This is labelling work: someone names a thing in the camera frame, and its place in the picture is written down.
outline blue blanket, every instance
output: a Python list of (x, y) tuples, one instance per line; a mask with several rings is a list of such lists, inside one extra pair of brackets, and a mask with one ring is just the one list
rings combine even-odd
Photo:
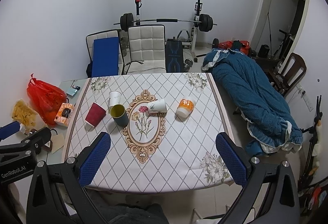
[(250, 155), (301, 148), (302, 132), (287, 102), (254, 60), (239, 51), (213, 49), (206, 55), (202, 69), (212, 73), (243, 112), (254, 138), (246, 147)]

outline cup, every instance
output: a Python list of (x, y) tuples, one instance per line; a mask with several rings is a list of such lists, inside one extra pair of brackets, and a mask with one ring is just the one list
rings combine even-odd
[(89, 109), (85, 121), (90, 126), (95, 128), (105, 116), (106, 116), (106, 110), (102, 108), (99, 104), (93, 103)]
[(147, 107), (148, 107), (149, 113), (166, 113), (167, 112), (164, 99), (150, 102), (147, 104)]
[(178, 105), (177, 115), (186, 118), (193, 111), (195, 105), (196, 102), (193, 98), (183, 97)]
[(129, 117), (124, 106), (121, 104), (114, 105), (110, 110), (110, 115), (113, 117), (115, 123), (120, 127), (125, 127), (129, 123)]
[(121, 102), (122, 94), (119, 91), (111, 91), (109, 93), (109, 100), (108, 100), (108, 108), (109, 111), (112, 109), (112, 107), (116, 104), (119, 104)]

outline orange label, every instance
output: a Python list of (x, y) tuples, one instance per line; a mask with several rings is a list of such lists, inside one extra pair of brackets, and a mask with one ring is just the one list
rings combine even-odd
[(188, 99), (182, 99), (178, 105), (178, 108), (179, 107), (183, 107), (186, 108), (187, 110), (192, 111), (194, 109), (194, 104)]

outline tissue box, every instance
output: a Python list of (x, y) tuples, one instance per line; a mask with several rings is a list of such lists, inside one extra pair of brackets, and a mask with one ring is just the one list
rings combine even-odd
[(62, 103), (55, 117), (55, 122), (58, 125), (68, 127), (69, 117), (71, 116), (73, 110), (74, 110), (74, 105), (72, 105), (71, 103)]

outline tiled floor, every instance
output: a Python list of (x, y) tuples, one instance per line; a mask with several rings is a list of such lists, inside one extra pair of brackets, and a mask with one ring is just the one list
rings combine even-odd
[[(205, 54), (210, 51), (210, 48), (195, 48), (195, 53), (197, 55)], [(188, 49), (184, 49), (184, 59), (186, 58), (190, 58), (192, 60), (192, 56), (190, 55)], [(124, 59), (126, 63), (129, 62), (129, 53)], [(190, 72), (201, 72), (200, 68), (203, 60), (204, 57), (199, 57), (198, 62), (193, 64)], [(235, 143), (238, 146), (245, 147), (245, 145), (247, 145), (247, 143), (252, 139), (247, 130), (246, 122), (240, 115), (232, 114), (236, 109), (236, 105), (232, 102), (228, 93), (220, 86), (219, 92), (228, 114)], [(289, 153), (287, 155), (278, 153), (271, 157), (261, 158), (261, 161), (266, 163), (280, 163), (282, 160), (289, 161), (294, 177), (297, 180), (300, 173), (300, 159), (298, 153)], [(256, 212), (260, 208), (266, 189), (267, 184), (263, 184), (257, 200), (253, 205)], [(166, 193), (155, 197), (147, 197), (146, 200), (151, 200), (152, 202), (161, 204), (170, 224), (185, 224), (190, 223), (193, 208), (196, 208), (203, 217), (224, 214), (226, 205), (231, 206), (240, 191), (241, 187), (235, 183), (231, 186), (222, 184), (220, 186), (202, 190)], [(124, 194), (117, 193), (111, 195), (106, 194), (103, 195), (103, 197), (106, 198), (110, 204), (122, 203), (125, 200)]]

